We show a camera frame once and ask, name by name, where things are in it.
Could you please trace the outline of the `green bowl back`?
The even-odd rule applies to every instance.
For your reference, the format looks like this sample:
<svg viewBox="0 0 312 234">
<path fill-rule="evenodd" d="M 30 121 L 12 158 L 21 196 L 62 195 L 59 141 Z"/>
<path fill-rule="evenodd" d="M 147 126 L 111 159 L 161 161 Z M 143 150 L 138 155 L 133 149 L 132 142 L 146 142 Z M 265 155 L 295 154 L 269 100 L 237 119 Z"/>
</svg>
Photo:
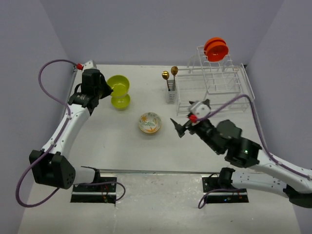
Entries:
<svg viewBox="0 0 312 234">
<path fill-rule="evenodd" d="M 130 88 L 129 80 L 123 75 L 114 75 L 107 80 L 107 84 L 113 89 L 111 96 L 121 98 L 128 94 Z"/>
</svg>

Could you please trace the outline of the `green bowl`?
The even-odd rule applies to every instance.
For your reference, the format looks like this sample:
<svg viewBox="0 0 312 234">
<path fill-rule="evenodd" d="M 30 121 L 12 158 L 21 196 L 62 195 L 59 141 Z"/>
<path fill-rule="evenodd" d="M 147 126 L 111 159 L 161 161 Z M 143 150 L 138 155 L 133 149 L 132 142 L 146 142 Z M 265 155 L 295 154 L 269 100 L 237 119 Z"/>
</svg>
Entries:
<svg viewBox="0 0 312 234">
<path fill-rule="evenodd" d="M 112 97 L 111 104 L 117 110 L 125 110 L 131 103 L 131 98 L 129 94 L 123 97 Z"/>
<path fill-rule="evenodd" d="M 130 88 L 129 80 L 123 75 L 114 75 L 107 80 L 107 84 L 113 89 L 111 96 L 121 98 L 128 94 Z"/>
</svg>

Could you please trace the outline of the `green bowl front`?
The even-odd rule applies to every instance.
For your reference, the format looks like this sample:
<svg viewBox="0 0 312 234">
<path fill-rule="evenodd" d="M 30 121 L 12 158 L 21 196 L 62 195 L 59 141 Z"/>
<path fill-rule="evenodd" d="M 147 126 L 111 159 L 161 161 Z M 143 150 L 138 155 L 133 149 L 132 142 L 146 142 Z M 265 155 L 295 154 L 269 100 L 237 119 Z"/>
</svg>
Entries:
<svg viewBox="0 0 312 234">
<path fill-rule="evenodd" d="M 125 110 L 131 103 L 131 98 L 129 94 L 123 97 L 112 97 L 111 104 L 117 110 Z"/>
</svg>

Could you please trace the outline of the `floral white bowl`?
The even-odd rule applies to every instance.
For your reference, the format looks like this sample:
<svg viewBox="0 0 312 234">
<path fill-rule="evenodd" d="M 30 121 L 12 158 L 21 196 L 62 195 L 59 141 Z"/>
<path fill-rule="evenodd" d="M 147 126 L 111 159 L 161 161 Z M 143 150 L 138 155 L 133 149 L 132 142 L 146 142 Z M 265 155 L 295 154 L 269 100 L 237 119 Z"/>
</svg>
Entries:
<svg viewBox="0 0 312 234">
<path fill-rule="evenodd" d="M 143 113 L 138 120 L 139 129 L 145 129 L 146 131 L 155 131 L 162 126 L 162 120 L 160 116 L 154 112 Z"/>
</svg>

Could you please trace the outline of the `orange bowl front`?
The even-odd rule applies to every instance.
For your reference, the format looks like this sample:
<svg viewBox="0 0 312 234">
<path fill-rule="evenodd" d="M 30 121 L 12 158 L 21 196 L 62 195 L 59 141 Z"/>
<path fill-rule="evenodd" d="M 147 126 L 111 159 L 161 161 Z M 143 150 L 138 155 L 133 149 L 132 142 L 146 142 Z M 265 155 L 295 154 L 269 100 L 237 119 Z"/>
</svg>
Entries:
<svg viewBox="0 0 312 234">
<path fill-rule="evenodd" d="M 205 46 L 205 55 L 210 62 L 218 62 L 228 54 L 229 48 L 223 41 L 213 41 Z"/>
</svg>

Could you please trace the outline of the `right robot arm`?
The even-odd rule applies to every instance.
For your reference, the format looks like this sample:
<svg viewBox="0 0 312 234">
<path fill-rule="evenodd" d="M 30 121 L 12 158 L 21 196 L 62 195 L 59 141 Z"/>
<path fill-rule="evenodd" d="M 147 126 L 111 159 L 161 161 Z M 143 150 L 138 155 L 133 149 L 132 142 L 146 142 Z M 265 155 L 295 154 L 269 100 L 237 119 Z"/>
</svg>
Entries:
<svg viewBox="0 0 312 234">
<path fill-rule="evenodd" d="M 212 188 L 206 192 L 198 204 L 201 209 L 213 192 L 239 193 L 243 189 L 253 189 L 285 197 L 293 205 L 312 207 L 312 172 L 298 167 L 279 157 L 273 156 L 265 146 L 244 138 L 242 129 L 230 120 L 214 126 L 209 118 L 214 113 L 210 101 L 191 101 L 188 120 L 183 124 L 173 121 L 179 137 L 188 131 L 197 135 L 217 155 L 224 155 L 225 161 L 237 168 L 249 168 L 255 174 L 238 172 L 233 168 L 222 168 Z"/>
</svg>

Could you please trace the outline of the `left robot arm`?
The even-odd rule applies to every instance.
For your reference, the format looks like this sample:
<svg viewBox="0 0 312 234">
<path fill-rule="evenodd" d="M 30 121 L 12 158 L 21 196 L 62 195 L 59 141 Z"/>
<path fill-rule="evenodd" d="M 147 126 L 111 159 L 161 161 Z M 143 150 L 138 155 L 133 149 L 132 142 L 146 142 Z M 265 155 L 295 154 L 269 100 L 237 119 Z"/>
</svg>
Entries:
<svg viewBox="0 0 312 234">
<path fill-rule="evenodd" d="M 33 150 L 30 163 L 41 160 L 32 167 L 37 184 L 69 189 L 77 181 L 77 170 L 68 161 L 73 143 L 84 125 L 98 106 L 99 100 L 109 96 L 112 88 L 97 68 L 82 71 L 80 92 L 75 88 L 68 101 L 67 112 L 60 125 L 41 150 Z"/>
</svg>

